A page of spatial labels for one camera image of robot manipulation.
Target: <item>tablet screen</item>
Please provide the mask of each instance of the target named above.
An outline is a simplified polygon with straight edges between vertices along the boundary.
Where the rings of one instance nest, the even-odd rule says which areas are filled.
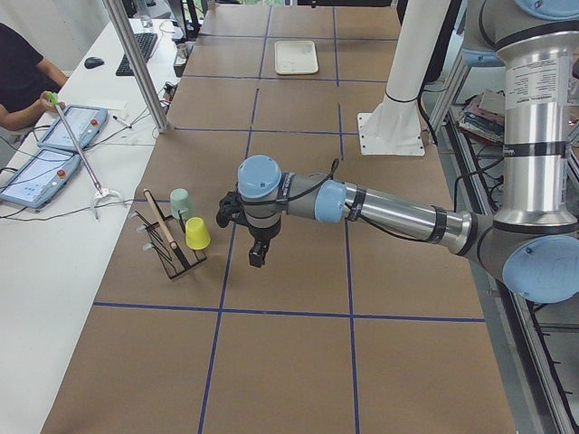
[[[50,150],[41,151],[36,158],[0,193],[27,202],[34,202],[43,188],[56,176],[71,156]]]
[[[66,111],[66,120],[68,120],[72,132],[74,133],[74,136],[76,136],[77,140],[90,125],[90,122],[95,117],[97,117],[98,113],[99,111],[97,109],[81,107],[70,107]],[[58,120],[58,123],[52,129],[49,135],[47,137],[43,137],[43,142],[47,146],[74,147],[66,127],[60,120]]]

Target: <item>person's hand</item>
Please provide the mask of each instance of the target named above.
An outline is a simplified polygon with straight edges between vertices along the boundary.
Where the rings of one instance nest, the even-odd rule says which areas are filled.
[[[38,98],[38,101],[41,107],[44,109],[44,111],[51,111],[56,113],[56,108],[54,107],[54,104],[52,104],[48,98],[50,93],[51,92],[49,92],[48,90],[45,90],[43,93],[40,94],[40,98]],[[64,109],[65,107],[65,104],[63,102],[59,102],[58,105],[61,106],[61,109]]]

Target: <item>white tray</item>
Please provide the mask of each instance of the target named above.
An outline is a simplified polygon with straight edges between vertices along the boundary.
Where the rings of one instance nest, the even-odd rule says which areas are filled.
[[[312,41],[277,41],[275,71],[279,75],[315,74],[318,72],[316,45]]]

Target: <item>white wall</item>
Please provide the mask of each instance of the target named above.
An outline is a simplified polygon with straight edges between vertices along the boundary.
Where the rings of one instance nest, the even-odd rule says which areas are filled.
[[[1,0],[12,27],[63,71],[72,71],[109,21],[102,0]]]

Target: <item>white pen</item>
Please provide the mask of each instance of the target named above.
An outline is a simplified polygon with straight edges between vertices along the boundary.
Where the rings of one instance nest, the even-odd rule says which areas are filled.
[[[113,115],[112,118],[115,119],[120,125],[124,127],[133,128],[133,126],[130,125],[126,120],[119,118],[117,115]]]

